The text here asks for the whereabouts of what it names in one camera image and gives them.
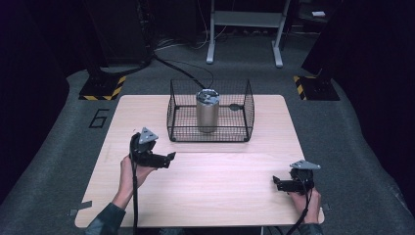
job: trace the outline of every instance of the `table surface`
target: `table surface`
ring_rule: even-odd
[[[153,152],[176,152],[138,190],[139,227],[267,226],[299,219],[290,196],[277,190],[272,175],[290,179],[290,164],[304,156],[285,100],[254,95],[254,131],[247,143],[170,142],[168,95],[127,95],[119,100],[75,225],[86,227],[113,199],[119,163],[135,132],[147,127],[159,136]],[[319,221],[324,220],[320,213]],[[132,202],[121,226],[132,226]]]

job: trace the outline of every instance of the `black speaker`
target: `black speaker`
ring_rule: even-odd
[[[140,0],[84,0],[108,65],[139,65],[151,55],[151,23]]]
[[[195,44],[197,4],[196,0],[152,0],[150,5],[158,34]]]

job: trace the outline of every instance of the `gray carpet floor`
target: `gray carpet floor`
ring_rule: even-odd
[[[206,64],[208,46],[194,49],[172,46],[156,51],[197,78],[248,78],[254,94],[279,94],[286,99],[305,158],[322,166],[314,171],[322,194],[326,234],[415,234],[415,220],[406,209],[393,179],[382,169],[361,135],[358,119],[342,88],[334,82],[341,101],[302,101],[294,75],[315,37],[291,35],[282,52],[284,67],[277,69],[266,36],[229,37],[216,43],[214,64]],[[128,67],[111,68],[122,71]],[[152,61],[128,75],[120,96],[169,94],[169,80],[182,73]],[[76,209],[92,174],[118,99],[81,101],[78,93],[86,71],[68,77],[70,92],[54,128],[0,208],[0,234],[82,234],[75,227]],[[103,128],[88,128],[98,109],[107,116]],[[180,229],[165,229],[178,234]],[[278,234],[265,228],[265,234]],[[119,234],[131,234],[120,229]]]

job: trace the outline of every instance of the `metal stand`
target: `metal stand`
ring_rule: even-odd
[[[234,25],[234,26],[258,26],[258,27],[275,27],[278,28],[277,36],[272,41],[272,51],[274,52],[275,66],[283,67],[283,61],[280,53],[280,40],[287,17],[288,8],[291,0],[286,0],[282,13],[252,13],[252,12],[226,12],[215,11],[214,0],[211,0],[210,11],[210,43],[207,50],[207,63],[213,64],[215,35],[214,27],[216,25]]]

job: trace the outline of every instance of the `wire mesh basket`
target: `wire mesh basket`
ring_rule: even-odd
[[[217,125],[203,131],[198,125],[198,92],[219,93]],[[254,128],[254,97],[248,79],[172,79],[167,111],[167,131],[173,142],[248,142]]]

